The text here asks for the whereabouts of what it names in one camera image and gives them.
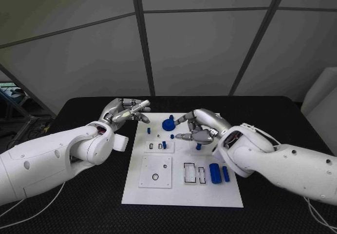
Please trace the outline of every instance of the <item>white panel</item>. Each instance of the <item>white panel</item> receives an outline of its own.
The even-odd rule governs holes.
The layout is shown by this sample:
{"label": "white panel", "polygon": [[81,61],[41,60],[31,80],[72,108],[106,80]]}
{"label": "white panel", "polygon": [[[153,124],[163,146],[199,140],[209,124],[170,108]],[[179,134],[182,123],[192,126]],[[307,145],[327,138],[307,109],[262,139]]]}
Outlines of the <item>white panel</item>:
{"label": "white panel", "polygon": [[143,0],[144,10],[264,7],[270,4],[271,0]]}
{"label": "white panel", "polygon": [[10,78],[8,77],[8,75],[0,71],[0,82],[12,82]]}
{"label": "white panel", "polygon": [[55,113],[75,97],[149,95],[136,16],[8,47],[0,63]]}
{"label": "white panel", "polygon": [[131,12],[133,0],[3,0],[0,44]]}
{"label": "white panel", "polygon": [[146,14],[157,95],[228,95],[264,15],[265,10]]}
{"label": "white panel", "polygon": [[336,0],[283,0],[280,6],[309,8],[337,8]]}
{"label": "white panel", "polygon": [[235,94],[303,101],[324,68],[337,64],[336,28],[336,13],[278,11]]}

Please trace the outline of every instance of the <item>blue lid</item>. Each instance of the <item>blue lid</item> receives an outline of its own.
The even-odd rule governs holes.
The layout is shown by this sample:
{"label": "blue lid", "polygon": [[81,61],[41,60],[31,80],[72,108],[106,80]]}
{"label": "blue lid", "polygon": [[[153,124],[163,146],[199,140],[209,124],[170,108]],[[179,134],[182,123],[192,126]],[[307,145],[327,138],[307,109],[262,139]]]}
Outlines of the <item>blue lid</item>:
{"label": "blue lid", "polygon": [[173,119],[166,119],[165,122],[163,122],[163,129],[166,131],[172,131],[175,128],[176,128],[175,120]]}

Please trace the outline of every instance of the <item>robotic hand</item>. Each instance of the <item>robotic hand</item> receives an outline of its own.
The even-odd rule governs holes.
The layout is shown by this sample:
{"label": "robotic hand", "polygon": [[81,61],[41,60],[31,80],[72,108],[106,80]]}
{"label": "robotic hand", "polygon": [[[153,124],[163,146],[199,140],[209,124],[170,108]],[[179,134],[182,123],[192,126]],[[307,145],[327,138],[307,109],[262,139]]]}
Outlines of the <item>robotic hand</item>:
{"label": "robotic hand", "polygon": [[114,132],[126,120],[146,123],[139,111],[150,111],[150,101],[117,98],[106,106],[98,121],[16,145],[0,155],[0,205],[32,197],[100,165],[113,149],[126,151],[129,138]]}
{"label": "robotic hand", "polygon": [[301,147],[281,144],[248,124],[231,126],[214,112],[199,109],[176,122],[189,120],[190,134],[176,138],[209,144],[219,139],[214,156],[242,177],[258,171],[278,187],[313,200],[337,205],[337,157]]}

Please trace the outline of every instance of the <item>black table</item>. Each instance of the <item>black table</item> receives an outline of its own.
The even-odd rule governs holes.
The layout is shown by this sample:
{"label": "black table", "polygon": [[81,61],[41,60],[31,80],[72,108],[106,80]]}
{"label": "black table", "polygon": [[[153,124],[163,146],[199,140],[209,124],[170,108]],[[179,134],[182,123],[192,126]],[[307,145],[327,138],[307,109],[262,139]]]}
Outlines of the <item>black table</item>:
{"label": "black table", "polygon": [[[267,131],[283,143],[332,154],[298,107],[286,97],[137,97],[152,101],[153,112],[185,113],[198,108],[219,112],[232,125],[244,122]],[[114,97],[70,100],[51,133],[97,120]],[[130,138],[126,152],[113,152],[100,166],[67,182],[48,210],[31,221],[0,233],[330,233],[313,219],[301,196],[275,187],[261,174],[238,178],[245,208],[123,205],[123,191],[134,145],[137,122],[129,121],[118,134]],[[0,226],[36,214],[59,187],[28,199],[0,219]],[[330,224],[337,224],[337,207],[313,202]],[[0,207],[0,213],[13,204]]]}

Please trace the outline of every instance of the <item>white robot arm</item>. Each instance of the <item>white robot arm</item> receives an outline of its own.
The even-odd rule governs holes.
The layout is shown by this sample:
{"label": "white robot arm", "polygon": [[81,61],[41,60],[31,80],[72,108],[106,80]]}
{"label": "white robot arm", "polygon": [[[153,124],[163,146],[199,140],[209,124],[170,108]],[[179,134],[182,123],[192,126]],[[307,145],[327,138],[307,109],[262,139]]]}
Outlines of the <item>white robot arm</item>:
{"label": "white robot arm", "polygon": [[178,138],[209,144],[219,139],[214,156],[226,162],[242,177],[258,171],[281,188],[313,200],[337,205],[337,158],[301,147],[280,144],[254,126],[231,126],[214,112],[199,109],[189,112],[176,125],[189,120],[189,134]]}
{"label": "white robot arm", "polygon": [[114,131],[129,119],[150,122],[139,112],[150,111],[149,104],[149,100],[117,98],[98,121],[8,150],[0,155],[0,205],[46,192],[81,171],[104,163],[113,149],[124,151],[129,138]]}

